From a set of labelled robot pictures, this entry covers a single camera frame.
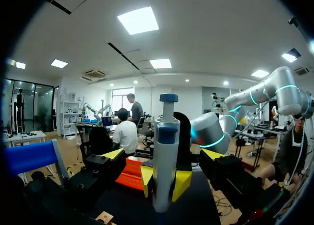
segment wooden floor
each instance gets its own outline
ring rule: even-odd
[[[80,153],[78,146],[76,145],[76,140],[75,139],[64,140],[61,137],[58,137],[56,135],[56,131],[45,133],[45,134],[46,134],[46,141],[49,141],[51,139],[57,139],[58,144],[59,144],[59,148],[60,148],[60,151],[62,154],[62,158],[63,158],[63,161],[65,163],[65,166],[71,167],[69,170],[73,174],[77,173],[83,164],[80,163],[80,162],[82,162],[82,156],[81,156],[81,153]],[[248,170],[248,172],[254,176],[258,175],[258,173],[261,171],[262,168],[264,168],[265,166],[272,163],[272,158],[273,158],[273,155],[275,152],[274,147],[276,145],[276,139],[267,140],[267,143],[272,145],[272,146],[266,145],[265,148],[262,150],[261,158],[259,161],[260,167],[258,169],[256,169],[253,173],[251,173],[251,171]],[[138,148],[143,149],[144,145],[142,143],[140,143]],[[242,147],[240,156],[243,158],[244,162],[247,162],[249,164],[254,163],[255,157],[250,157],[247,155],[247,153],[252,151],[252,150],[253,150],[253,145]],[[235,154],[235,152],[236,152],[236,145],[235,145],[235,142],[232,141],[229,153]],[[46,167],[41,168],[41,169],[37,169],[34,171],[39,171],[39,170],[42,171],[45,175],[50,174],[50,172],[48,171],[48,169]],[[28,181],[31,181],[31,174],[34,171],[30,171],[30,172],[26,173],[26,177],[27,177]],[[60,184],[57,175],[56,175],[56,178],[53,178],[52,176],[51,176],[51,178],[55,182]],[[271,184],[272,184],[271,182],[266,180],[266,182],[265,182],[266,187],[270,186]],[[230,205],[229,201],[227,199],[225,199],[225,196],[221,193],[221,191],[215,191],[212,189],[212,193],[213,193],[216,201],[218,199],[220,199],[220,202],[227,203],[228,205]],[[233,223],[237,222],[237,219],[241,215],[241,212],[238,209],[234,209],[232,207],[220,207],[220,206],[218,206],[217,209],[219,212],[222,212],[222,215],[225,215],[225,216],[221,217],[221,224],[222,225],[229,225],[229,224],[233,224]]]

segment window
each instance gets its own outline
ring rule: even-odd
[[[127,99],[127,95],[129,93],[134,94],[134,87],[113,90],[112,92],[112,110],[113,111],[118,111],[121,108],[125,108],[128,111],[131,110],[132,104]]]

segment black table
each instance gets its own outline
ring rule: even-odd
[[[145,198],[143,191],[122,185],[104,192],[89,216],[96,218],[103,211],[113,215],[113,222],[118,225],[220,224],[217,207],[203,172],[193,172],[190,187],[169,206],[163,223],[158,222],[152,198]]]
[[[248,133],[241,133],[242,136],[248,137],[249,139],[254,141],[254,145],[255,142],[258,142],[258,147],[256,149],[256,155],[255,155],[255,160],[253,165],[248,164],[246,162],[242,161],[242,165],[251,170],[251,172],[254,172],[260,165],[259,165],[259,160],[260,160],[260,156],[261,156],[261,152],[262,152],[262,145],[264,143],[265,140],[267,139],[273,139],[276,138],[274,136],[269,136],[269,137],[255,137],[253,133],[248,134]],[[238,158],[240,158],[240,151],[241,151],[242,145],[237,145],[236,146],[236,150],[235,150],[235,156],[237,156]]]

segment wooden block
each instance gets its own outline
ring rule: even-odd
[[[107,212],[102,212],[95,220],[99,221],[101,223],[112,225],[111,220],[113,219],[113,216]]]

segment square ceiling light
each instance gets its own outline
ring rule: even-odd
[[[269,73],[267,71],[259,69],[258,71],[254,72],[251,75],[257,78],[263,78],[263,77],[266,77],[268,74]]]
[[[119,15],[118,20],[130,35],[159,30],[152,8],[144,7]]]
[[[295,48],[292,48],[290,51],[282,54],[281,56],[282,56],[282,58],[284,58],[287,61],[289,61],[290,63],[292,63],[292,62],[296,61],[301,56],[301,54]]]
[[[51,63],[51,66],[55,66],[55,67],[58,67],[58,68],[64,68],[68,63],[67,62],[63,62],[63,61],[60,61],[58,59],[54,59],[54,61]]]
[[[167,69],[171,68],[169,59],[153,59],[149,61],[154,69]]]
[[[21,62],[16,62],[16,67],[19,68],[19,69],[25,69],[26,64],[21,63]]]

